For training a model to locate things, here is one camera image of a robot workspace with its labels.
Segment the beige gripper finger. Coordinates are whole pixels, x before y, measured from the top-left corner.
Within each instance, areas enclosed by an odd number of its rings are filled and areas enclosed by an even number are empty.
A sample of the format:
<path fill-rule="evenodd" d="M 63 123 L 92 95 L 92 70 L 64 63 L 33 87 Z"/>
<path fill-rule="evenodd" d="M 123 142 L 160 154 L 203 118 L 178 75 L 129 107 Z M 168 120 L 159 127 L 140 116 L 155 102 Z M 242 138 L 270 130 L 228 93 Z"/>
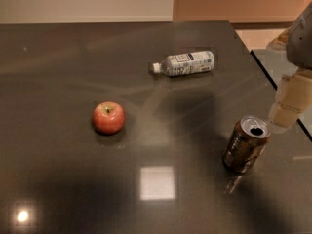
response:
<path fill-rule="evenodd" d="M 312 70 L 298 69 L 292 76 L 283 75 L 268 116 L 271 132 L 285 132 L 311 104 Z"/>
<path fill-rule="evenodd" d="M 277 37 L 270 41 L 266 48 L 272 51 L 283 52 L 286 49 L 288 38 L 290 35 L 290 30 L 287 28 L 281 32 Z"/>

